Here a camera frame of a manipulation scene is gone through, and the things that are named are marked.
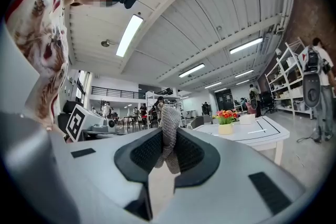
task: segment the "black rubber pad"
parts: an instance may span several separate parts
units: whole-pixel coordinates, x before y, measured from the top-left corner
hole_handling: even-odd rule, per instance
[[[71,154],[74,158],[78,158],[78,157],[83,157],[85,155],[89,155],[89,154],[95,153],[95,152],[96,151],[93,148],[86,148],[85,150],[79,150],[79,151],[71,152]]]
[[[291,204],[286,195],[263,172],[248,176],[273,215]]]

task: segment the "flower pot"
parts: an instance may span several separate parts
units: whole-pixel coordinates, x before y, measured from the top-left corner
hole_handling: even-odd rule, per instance
[[[218,133],[219,134],[232,134],[233,126],[232,124],[220,124],[218,126]]]

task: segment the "concrete floor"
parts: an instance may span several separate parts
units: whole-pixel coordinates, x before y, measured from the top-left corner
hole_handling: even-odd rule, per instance
[[[315,128],[316,121],[305,115],[293,116],[288,112],[267,114],[268,117],[290,131],[290,137],[284,141],[281,166],[293,174],[306,188],[315,187],[330,167],[336,151],[336,137],[329,142],[316,144],[312,139],[297,143],[297,139],[308,137]],[[275,150],[263,151],[266,157],[274,159]],[[173,197],[174,178],[166,164],[160,169],[154,168],[149,175],[149,192],[154,217],[165,208]]]

